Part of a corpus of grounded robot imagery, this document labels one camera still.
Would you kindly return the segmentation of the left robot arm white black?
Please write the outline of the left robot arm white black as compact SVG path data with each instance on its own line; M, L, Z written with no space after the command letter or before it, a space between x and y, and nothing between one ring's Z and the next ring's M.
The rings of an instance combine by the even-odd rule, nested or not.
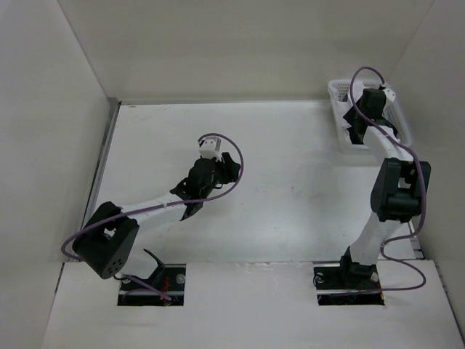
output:
M243 157L234 162L228 152L221 159L199 158L166 195L132 206L111 201L101 204L80 234L72 250L100 278L136 276L149 290L163 281L161 261L141 245L142 237L158 227L191 218L214 200L211 193L224 185L237 184L243 173Z

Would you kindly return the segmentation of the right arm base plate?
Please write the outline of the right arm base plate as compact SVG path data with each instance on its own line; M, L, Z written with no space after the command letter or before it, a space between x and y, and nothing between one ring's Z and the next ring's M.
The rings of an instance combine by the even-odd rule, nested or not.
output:
M361 274L343 272L337 263L315 264L313 285L318 305L380 305L384 296L375 265Z

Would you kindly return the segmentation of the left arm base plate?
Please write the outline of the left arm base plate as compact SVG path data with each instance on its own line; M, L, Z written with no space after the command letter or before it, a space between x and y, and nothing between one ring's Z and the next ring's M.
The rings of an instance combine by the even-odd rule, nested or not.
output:
M157 291L169 297L169 300L146 286L127 278L120 278L118 306L176 307L185 302L186 264L165 264L158 266L148 279L140 279Z

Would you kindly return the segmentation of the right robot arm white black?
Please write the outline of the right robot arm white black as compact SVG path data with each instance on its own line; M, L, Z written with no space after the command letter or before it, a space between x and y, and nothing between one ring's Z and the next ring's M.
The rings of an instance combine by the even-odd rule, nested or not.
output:
M339 283L348 289L378 289L376 263L399 227L421 215L431 167L408 151L383 117L395 95L386 87L365 88L344 115L350 135L369 148L380 163L370 197L371 215L361 234L341 257Z

